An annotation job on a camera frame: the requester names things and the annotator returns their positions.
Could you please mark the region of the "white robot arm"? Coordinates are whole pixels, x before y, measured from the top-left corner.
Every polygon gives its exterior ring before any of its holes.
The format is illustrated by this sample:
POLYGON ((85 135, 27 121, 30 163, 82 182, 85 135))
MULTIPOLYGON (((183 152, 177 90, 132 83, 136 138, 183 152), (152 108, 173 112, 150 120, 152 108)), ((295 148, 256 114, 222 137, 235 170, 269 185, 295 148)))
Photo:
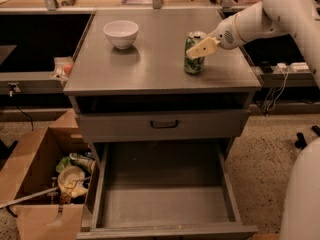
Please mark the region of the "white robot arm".
MULTIPOLYGON (((320 86, 320 19, 314 0, 261 0, 220 22, 190 59, 233 49, 259 38, 290 35, 320 86)), ((320 138, 301 151, 286 190, 279 240, 320 240, 320 138)))

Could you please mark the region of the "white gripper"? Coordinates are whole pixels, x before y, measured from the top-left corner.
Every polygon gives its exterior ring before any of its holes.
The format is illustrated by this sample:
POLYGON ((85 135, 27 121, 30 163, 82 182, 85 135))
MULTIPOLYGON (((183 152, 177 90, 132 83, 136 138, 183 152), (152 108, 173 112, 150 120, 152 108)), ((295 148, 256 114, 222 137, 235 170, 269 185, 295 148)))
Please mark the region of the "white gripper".
POLYGON ((218 45, 222 49, 231 50, 244 44, 237 28, 237 15, 232 15, 221 21, 209 36, 187 38, 185 54, 189 59, 197 59, 214 54, 218 45))

